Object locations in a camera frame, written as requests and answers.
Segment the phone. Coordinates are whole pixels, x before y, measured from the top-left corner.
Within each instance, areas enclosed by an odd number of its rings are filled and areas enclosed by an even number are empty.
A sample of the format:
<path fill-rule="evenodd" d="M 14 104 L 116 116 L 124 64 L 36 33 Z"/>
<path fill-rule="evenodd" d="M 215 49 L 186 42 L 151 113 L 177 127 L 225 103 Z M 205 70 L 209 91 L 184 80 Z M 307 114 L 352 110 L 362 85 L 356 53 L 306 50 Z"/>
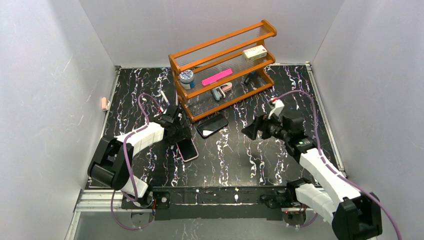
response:
<path fill-rule="evenodd" d="M 198 158 L 199 153 L 192 139 L 184 139 L 176 143 L 181 159 L 184 163 Z"/>

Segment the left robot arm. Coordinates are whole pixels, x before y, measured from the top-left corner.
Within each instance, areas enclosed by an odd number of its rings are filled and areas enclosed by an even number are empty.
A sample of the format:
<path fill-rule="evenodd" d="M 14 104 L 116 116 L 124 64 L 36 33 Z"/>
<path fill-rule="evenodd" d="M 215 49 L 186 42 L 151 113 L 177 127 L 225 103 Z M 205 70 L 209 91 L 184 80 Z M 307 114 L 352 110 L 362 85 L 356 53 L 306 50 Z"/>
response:
<path fill-rule="evenodd" d="M 191 132 L 182 110 L 169 106 L 146 124 L 126 134 L 104 135 L 100 140 L 87 169 L 87 175 L 101 184 L 121 191 L 136 202 L 149 191 L 149 184 L 135 176 L 133 157 L 159 142 L 174 145 L 189 139 Z"/>

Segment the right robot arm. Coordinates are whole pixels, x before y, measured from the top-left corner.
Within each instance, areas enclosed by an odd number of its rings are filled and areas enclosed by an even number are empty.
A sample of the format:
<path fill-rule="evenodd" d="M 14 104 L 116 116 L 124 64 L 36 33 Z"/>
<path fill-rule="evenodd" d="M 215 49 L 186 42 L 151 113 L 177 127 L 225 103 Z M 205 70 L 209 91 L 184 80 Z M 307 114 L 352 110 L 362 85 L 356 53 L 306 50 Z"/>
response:
<path fill-rule="evenodd" d="M 307 179 L 286 184 L 287 198 L 312 208 L 327 221 L 339 240 L 368 240 L 383 232 L 381 208 L 367 196 L 345 181 L 342 173 L 320 154 L 317 143 L 305 134 L 303 116 L 291 110 L 282 118 L 261 115 L 241 132 L 255 140 L 261 132 L 263 140 L 274 137 L 284 142 L 287 153 L 293 157 L 324 191 L 318 190 Z"/>

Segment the white marker pen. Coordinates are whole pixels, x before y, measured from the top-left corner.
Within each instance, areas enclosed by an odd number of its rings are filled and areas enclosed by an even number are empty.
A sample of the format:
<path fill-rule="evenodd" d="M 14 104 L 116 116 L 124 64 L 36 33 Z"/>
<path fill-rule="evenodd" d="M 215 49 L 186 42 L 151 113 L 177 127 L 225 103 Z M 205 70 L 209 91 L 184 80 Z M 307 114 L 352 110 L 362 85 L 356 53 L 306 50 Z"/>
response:
<path fill-rule="evenodd" d="M 178 107 L 179 106 L 179 96 L 178 96 L 178 92 L 175 91 L 175 105 Z"/>

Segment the purple white pen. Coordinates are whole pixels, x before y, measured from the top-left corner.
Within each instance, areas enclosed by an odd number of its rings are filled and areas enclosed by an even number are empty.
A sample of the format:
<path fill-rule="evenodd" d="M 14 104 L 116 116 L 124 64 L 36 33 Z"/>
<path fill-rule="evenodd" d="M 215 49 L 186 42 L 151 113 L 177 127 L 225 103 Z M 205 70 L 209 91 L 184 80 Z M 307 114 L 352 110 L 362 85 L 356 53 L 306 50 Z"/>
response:
<path fill-rule="evenodd" d="M 162 96 L 163 100 L 165 101 L 165 103 L 166 103 L 168 106 L 170 106 L 171 104 L 170 104 L 170 102 L 169 102 L 169 100 L 168 100 L 168 98 L 167 98 L 167 96 L 166 96 L 166 94 L 164 93 L 164 91 L 163 91 L 163 90 L 160 90 L 160 94 L 161 94 L 161 96 Z"/>

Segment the black smartphone on table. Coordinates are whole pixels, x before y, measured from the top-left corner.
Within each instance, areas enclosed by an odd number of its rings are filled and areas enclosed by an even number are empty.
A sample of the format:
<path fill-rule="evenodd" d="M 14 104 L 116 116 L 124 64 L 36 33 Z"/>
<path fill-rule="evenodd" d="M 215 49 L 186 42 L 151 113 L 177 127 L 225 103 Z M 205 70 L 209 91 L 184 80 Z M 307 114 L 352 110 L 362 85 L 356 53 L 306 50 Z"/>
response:
<path fill-rule="evenodd" d="M 229 124 L 228 119 L 221 113 L 212 118 L 203 120 L 196 127 L 197 132 L 203 139 L 207 139 Z"/>

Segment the blue lidded jar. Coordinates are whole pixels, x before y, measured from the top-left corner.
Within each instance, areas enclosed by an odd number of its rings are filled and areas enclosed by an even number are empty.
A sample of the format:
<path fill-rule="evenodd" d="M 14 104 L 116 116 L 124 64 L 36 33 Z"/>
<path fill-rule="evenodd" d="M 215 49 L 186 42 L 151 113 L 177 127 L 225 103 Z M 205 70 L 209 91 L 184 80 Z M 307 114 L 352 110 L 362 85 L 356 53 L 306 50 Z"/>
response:
<path fill-rule="evenodd" d="M 179 80 L 185 90 L 191 90 L 195 87 L 194 72 L 190 69 L 182 71 L 179 74 Z"/>

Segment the pink and blue stapler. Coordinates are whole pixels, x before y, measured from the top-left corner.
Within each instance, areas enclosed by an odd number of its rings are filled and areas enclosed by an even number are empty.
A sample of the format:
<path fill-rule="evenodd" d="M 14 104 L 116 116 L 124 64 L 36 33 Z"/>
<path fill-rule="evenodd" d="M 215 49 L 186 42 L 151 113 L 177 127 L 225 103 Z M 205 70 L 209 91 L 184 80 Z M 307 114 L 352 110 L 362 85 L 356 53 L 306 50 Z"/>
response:
<path fill-rule="evenodd" d="M 219 102 L 221 99 L 226 98 L 226 93 L 229 92 L 233 88 L 231 82 L 220 85 L 219 87 L 215 87 L 211 90 L 213 98 Z"/>

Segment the small black clip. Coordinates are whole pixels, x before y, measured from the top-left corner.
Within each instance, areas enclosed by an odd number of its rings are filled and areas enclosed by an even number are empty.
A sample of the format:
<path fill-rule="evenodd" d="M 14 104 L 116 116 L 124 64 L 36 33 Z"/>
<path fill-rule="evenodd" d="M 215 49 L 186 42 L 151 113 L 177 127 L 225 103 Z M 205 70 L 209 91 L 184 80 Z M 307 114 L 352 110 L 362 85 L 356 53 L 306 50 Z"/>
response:
<path fill-rule="evenodd" d="M 244 80 L 243 80 L 243 83 L 244 83 L 245 85 L 248 85 L 248 84 L 252 81 L 252 79 L 254 78 L 254 76 L 255 76 L 255 74 L 254 74 L 254 73 L 249 73 L 249 74 L 247 74 L 247 75 L 245 76 Z"/>

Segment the pink flat bar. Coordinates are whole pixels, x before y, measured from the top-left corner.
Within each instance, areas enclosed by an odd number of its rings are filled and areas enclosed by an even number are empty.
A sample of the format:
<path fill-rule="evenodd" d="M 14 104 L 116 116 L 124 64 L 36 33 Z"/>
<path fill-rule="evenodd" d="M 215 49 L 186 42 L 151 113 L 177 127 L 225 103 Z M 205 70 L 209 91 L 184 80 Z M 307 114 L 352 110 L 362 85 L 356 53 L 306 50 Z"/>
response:
<path fill-rule="evenodd" d="M 215 83 L 215 82 L 217 82 L 217 81 L 219 81 L 219 80 L 221 80 L 223 78 L 228 77 L 232 73 L 233 73 L 232 69 L 231 68 L 228 68 L 228 69 L 226 69 L 224 71 L 221 71 L 221 72 L 219 72 L 217 74 L 214 74 L 214 75 L 212 75 L 212 76 L 210 76 L 210 77 L 202 80 L 202 85 L 203 86 L 207 86 L 207 85 L 213 84 L 213 83 Z"/>

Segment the orange wooden shelf rack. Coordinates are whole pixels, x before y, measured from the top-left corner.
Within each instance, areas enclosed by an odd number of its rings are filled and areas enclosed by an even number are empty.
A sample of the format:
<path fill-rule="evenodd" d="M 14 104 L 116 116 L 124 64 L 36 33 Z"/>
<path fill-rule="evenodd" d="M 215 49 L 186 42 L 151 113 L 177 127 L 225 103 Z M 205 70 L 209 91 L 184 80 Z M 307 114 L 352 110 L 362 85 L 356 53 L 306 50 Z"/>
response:
<path fill-rule="evenodd" d="M 265 46 L 277 29 L 267 20 L 168 56 L 179 102 L 191 122 L 274 86 L 265 68 L 276 58 L 268 52 L 246 60 L 243 52 Z"/>

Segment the cream rectangular box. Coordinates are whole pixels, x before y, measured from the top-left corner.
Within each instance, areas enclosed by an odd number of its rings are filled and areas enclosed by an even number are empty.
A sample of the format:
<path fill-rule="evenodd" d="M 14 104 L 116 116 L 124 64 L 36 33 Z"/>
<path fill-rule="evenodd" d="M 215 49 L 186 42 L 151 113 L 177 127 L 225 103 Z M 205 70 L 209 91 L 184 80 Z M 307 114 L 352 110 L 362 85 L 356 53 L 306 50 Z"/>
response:
<path fill-rule="evenodd" d="M 268 51 L 263 45 L 257 45 L 242 51 L 242 56 L 247 63 L 264 58 L 267 55 Z"/>

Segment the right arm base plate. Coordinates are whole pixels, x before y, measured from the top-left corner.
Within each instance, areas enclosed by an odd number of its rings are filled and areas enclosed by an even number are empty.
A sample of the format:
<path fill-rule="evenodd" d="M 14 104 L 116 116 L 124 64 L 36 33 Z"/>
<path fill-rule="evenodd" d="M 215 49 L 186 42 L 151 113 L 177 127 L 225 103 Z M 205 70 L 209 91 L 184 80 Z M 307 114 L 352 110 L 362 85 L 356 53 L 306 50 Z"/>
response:
<path fill-rule="evenodd" d="M 292 187 L 274 188 L 264 194 L 261 194 L 259 196 L 259 201 L 270 209 L 299 207 L 298 211 L 302 212 L 308 207 L 304 203 L 300 203 L 298 201 L 295 190 Z"/>

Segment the pink wall hook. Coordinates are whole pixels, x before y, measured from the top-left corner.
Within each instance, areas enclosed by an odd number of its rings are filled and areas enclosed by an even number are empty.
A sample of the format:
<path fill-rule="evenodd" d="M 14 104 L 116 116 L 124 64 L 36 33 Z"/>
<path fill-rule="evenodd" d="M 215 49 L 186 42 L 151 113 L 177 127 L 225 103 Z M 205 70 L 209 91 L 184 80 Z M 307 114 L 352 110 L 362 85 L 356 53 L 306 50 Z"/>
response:
<path fill-rule="evenodd" d="M 102 97 L 101 98 L 101 109 L 103 111 L 108 111 L 110 109 L 110 106 L 111 106 L 111 102 L 106 97 Z"/>

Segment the aluminium front frame rail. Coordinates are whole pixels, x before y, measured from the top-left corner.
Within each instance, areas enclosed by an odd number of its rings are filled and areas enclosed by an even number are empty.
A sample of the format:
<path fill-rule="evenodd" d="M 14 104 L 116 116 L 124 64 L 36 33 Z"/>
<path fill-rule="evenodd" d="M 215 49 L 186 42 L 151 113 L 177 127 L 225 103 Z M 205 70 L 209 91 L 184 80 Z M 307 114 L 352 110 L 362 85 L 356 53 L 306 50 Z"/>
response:
<path fill-rule="evenodd" d="M 170 193 L 168 209 L 122 209 L 123 195 L 108 189 L 87 189 L 77 200 L 75 212 L 65 239 L 76 239 L 83 213 L 128 214 L 133 222 L 130 228 L 141 230 L 145 224 L 136 219 L 143 215 L 148 223 L 179 219 L 266 219 L 282 221 L 288 227 L 309 226 L 322 218 L 311 207 L 299 211 L 299 207 L 268 208 L 259 197 L 272 189 L 284 186 L 208 186 L 208 187 L 155 187 L 152 191 Z"/>

